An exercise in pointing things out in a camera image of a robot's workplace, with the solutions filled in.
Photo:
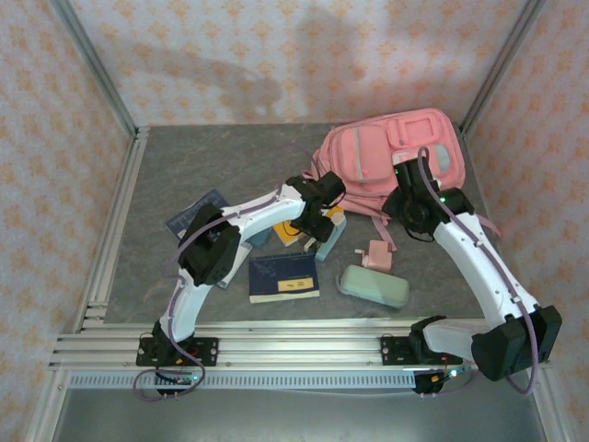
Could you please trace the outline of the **thin teal book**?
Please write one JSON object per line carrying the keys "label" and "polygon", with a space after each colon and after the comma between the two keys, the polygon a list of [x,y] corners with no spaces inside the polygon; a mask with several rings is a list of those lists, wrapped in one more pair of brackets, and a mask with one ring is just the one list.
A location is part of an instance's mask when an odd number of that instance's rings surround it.
{"label": "thin teal book", "polygon": [[[343,231],[346,228],[347,219],[343,212],[335,213],[331,218],[331,221],[333,222],[334,226],[343,225]],[[335,247],[336,243],[333,245],[324,245],[324,243],[322,243],[315,253],[315,259],[319,262],[324,262]]]}

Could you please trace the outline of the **small pink box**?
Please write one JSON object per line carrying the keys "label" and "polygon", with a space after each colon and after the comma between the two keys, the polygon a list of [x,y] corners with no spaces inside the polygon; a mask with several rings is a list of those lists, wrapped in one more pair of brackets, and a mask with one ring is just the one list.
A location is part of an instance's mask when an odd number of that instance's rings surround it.
{"label": "small pink box", "polygon": [[365,250],[355,249],[361,256],[361,266],[380,273],[390,273],[393,267],[393,247],[384,240],[371,239]]}

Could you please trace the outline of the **pink backpack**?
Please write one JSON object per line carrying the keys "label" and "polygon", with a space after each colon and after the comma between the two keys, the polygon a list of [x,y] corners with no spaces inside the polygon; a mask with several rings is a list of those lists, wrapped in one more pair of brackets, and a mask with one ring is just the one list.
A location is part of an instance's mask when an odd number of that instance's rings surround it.
{"label": "pink backpack", "polygon": [[346,212],[367,215],[384,240],[397,249],[386,231],[391,219],[382,206],[398,187],[392,155],[406,152],[414,159],[420,147],[429,150],[430,170],[441,189],[460,188],[466,166],[456,130],[441,110],[427,108],[388,114],[336,127],[314,153],[305,178],[337,174],[346,188],[338,203]]}

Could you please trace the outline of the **dark blue book yellow label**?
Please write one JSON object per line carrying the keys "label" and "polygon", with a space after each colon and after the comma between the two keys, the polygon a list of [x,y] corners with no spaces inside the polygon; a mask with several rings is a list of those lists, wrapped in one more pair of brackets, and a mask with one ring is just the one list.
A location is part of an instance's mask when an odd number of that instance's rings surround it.
{"label": "dark blue book yellow label", "polygon": [[252,258],[248,263],[248,282],[251,304],[319,297],[315,254]]}

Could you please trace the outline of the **mint green pencil case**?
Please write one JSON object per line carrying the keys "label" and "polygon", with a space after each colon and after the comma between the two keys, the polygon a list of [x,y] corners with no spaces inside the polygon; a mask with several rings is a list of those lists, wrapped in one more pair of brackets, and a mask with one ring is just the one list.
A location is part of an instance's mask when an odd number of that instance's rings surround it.
{"label": "mint green pencil case", "polygon": [[392,308],[402,308],[409,300],[410,285],[403,278],[350,265],[336,278],[336,287],[344,295],[358,297]]}

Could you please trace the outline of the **white book blue edge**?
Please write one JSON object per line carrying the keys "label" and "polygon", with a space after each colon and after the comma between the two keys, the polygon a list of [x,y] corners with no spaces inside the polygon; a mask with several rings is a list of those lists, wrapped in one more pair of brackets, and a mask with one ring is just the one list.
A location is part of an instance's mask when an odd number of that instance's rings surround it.
{"label": "white book blue edge", "polygon": [[251,250],[252,246],[248,242],[244,242],[239,245],[233,266],[229,273],[216,284],[218,287],[226,289],[230,285],[235,275],[237,274],[239,268],[249,256]]}

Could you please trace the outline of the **blue book white lettering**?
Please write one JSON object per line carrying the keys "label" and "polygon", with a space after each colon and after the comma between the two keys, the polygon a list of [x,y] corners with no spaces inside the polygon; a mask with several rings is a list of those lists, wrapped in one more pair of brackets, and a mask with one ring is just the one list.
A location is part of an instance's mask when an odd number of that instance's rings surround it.
{"label": "blue book white lettering", "polygon": [[222,208],[228,206],[228,201],[218,190],[212,189],[202,198],[170,217],[165,223],[167,230],[176,240],[181,240],[199,210],[207,204]]}

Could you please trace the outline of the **black base connector board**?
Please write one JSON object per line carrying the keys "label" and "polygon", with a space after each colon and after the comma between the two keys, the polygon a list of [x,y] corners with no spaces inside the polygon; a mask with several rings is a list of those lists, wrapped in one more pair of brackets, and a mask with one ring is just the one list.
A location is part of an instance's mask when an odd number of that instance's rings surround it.
{"label": "black base connector board", "polygon": [[448,397],[462,392],[475,380],[477,373],[463,366],[448,369],[416,371],[411,389],[420,398]]}
{"label": "black base connector board", "polygon": [[178,399],[193,392],[202,384],[203,378],[201,375],[196,375],[188,371],[173,371],[173,370],[157,370],[155,372],[157,378],[156,391],[164,399],[174,398]]}

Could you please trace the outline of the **grey metal lower panel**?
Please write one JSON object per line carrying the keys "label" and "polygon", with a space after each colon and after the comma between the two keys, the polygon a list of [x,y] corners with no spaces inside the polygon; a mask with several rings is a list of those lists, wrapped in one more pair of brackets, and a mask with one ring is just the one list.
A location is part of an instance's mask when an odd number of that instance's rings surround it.
{"label": "grey metal lower panel", "polygon": [[545,442],[535,402],[480,382],[449,397],[201,390],[146,403],[71,390],[53,442]]}

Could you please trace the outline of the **aluminium front rail beam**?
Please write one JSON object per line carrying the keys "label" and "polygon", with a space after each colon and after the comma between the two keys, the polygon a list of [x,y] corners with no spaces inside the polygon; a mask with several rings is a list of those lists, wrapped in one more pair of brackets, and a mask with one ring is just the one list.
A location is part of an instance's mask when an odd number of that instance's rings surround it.
{"label": "aluminium front rail beam", "polygon": [[[198,337],[219,339],[218,371],[384,369],[383,335],[407,336],[415,319],[234,321],[201,323]],[[150,324],[105,324],[86,320],[78,333],[58,336],[50,357],[54,369],[136,369],[139,338]]]}

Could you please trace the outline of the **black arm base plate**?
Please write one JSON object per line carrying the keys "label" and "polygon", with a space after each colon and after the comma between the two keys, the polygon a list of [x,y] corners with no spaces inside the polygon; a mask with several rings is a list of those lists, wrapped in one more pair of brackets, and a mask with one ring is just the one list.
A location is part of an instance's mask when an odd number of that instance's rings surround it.
{"label": "black arm base plate", "polygon": [[384,334],[380,337],[380,355],[384,366],[461,365],[463,359],[446,353],[435,353],[419,345],[409,336]]}
{"label": "black arm base plate", "polygon": [[219,340],[212,337],[192,337],[178,343],[180,352],[169,340],[159,342],[155,337],[142,337],[135,364],[146,367],[216,366]]}

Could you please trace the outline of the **aluminium frame post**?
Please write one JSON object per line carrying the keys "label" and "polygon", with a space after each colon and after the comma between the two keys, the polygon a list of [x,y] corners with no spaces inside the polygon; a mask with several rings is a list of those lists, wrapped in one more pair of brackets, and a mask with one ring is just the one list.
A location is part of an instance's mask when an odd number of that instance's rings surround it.
{"label": "aluminium frame post", "polygon": [[90,39],[82,21],[75,12],[71,0],[49,0],[65,29],[73,39],[75,46],[98,84],[98,88],[105,96],[116,119],[123,130],[134,138],[138,133],[138,126],[125,105],[121,94],[115,86],[111,75],[102,62],[97,47]]}
{"label": "aluminium frame post", "polygon": [[500,84],[546,2],[547,0],[525,0],[521,12],[508,32],[465,117],[458,125],[459,131],[464,138],[473,130],[475,123],[490,101],[496,87]]}

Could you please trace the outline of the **aluminium side rail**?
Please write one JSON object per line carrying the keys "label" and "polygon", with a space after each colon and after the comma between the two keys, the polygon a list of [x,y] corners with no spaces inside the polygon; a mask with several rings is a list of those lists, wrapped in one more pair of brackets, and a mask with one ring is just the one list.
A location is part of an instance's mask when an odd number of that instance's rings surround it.
{"label": "aluminium side rail", "polygon": [[150,129],[150,126],[140,127],[137,133],[131,137],[128,145],[111,199],[107,222],[101,234],[97,252],[84,286],[80,307],[76,313],[73,326],[75,334],[82,331],[85,315],[90,307],[108,304],[124,226]]}

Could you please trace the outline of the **aluminium lower frame leg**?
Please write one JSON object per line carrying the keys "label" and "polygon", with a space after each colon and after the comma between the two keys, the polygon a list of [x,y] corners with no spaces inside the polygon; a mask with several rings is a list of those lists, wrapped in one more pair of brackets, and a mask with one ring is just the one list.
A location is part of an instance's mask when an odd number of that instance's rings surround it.
{"label": "aluminium lower frame leg", "polygon": [[561,394],[560,379],[551,365],[542,365],[537,370],[533,398],[546,441],[575,442]]}
{"label": "aluminium lower frame leg", "polygon": [[68,370],[49,371],[25,436],[25,442],[52,442],[70,384]]}

